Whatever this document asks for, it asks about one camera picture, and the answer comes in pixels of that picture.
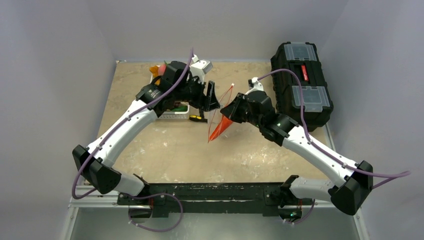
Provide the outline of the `orange toy carrot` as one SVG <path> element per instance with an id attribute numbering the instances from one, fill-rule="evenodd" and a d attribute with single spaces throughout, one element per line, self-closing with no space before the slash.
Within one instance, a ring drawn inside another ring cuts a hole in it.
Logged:
<path id="1" fill-rule="evenodd" d="M 233 121 L 228 119 L 225 116 L 221 117 L 220 122 L 215 127 L 215 129 L 212 131 L 212 133 L 209 134 L 208 141 L 211 142 L 218 138 L 222 133 L 224 133 L 231 125 L 233 124 Z"/>

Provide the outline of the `clear zip top bag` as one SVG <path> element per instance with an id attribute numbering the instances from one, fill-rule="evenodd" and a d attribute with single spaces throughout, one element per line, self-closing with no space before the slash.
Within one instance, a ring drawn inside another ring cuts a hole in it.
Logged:
<path id="1" fill-rule="evenodd" d="M 216 138 L 213 141 L 209 141 L 209 135 L 212 133 L 212 131 L 215 129 L 215 127 L 218 125 L 218 123 L 221 121 L 222 114 L 220 113 L 220 110 L 224 107 L 226 107 L 228 104 L 230 104 L 235 96 L 237 95 L 237 92 L 235 91 L 235 84 L 231 83 L 225 86 L 225 88 L 221 89 L 221 92 L 217 95 L 217 99 L 220 103 L 220 108 L 212 110 L 207 115 L 207 142 L 211 143 L 216 140 L 224 140 L 228 138 L 233 138 L 239 135 L 243 131 L 243 125 L 233 122 L 232 125 L 224 132 L 222 133 L 218 138 Z"/>

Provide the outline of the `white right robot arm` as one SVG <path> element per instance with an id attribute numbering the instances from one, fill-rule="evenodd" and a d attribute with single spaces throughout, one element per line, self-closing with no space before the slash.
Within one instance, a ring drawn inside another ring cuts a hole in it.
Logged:
<path id="1" fill-rule="evenodd" d="M 325 181 L 296 177 L 280 191 L 284 202 L 292 204 L 300 198 L 328 201 L 353 216 L 371 193 L 374 169 L 370 163 L 346 158 L 310 136 L 294 119 L 276 112 L 264 91 L 238 93 L 220 113 L 235 123 L 257 127 L 265 139 L 296 153 L 327 176 Z"/>

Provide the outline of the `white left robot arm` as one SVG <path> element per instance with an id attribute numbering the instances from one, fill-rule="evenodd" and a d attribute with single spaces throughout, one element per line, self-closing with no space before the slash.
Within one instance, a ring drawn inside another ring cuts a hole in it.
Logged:
<path id="1" fill-rule="evenodd" d="M 77 175 L 85 178 L 100 194 L 118 191 L 129 194 L 138 205 L 146 203 L 148 184 L 140 176 L 120 173 L 114 169 L 115 162 L 145 127 L 175 104 L 187 103 L 204 112 L 218 109 L 215 83 L 204 80 L 212 68 L 208 60 L 194 60 L 189 63 L 172 61 L 165 64 L 163 71 L 152 69 L 149 84 L 141 88 L 126 112 L 94 142 L 88 146 L 77 145 L 72 150 Z"/>

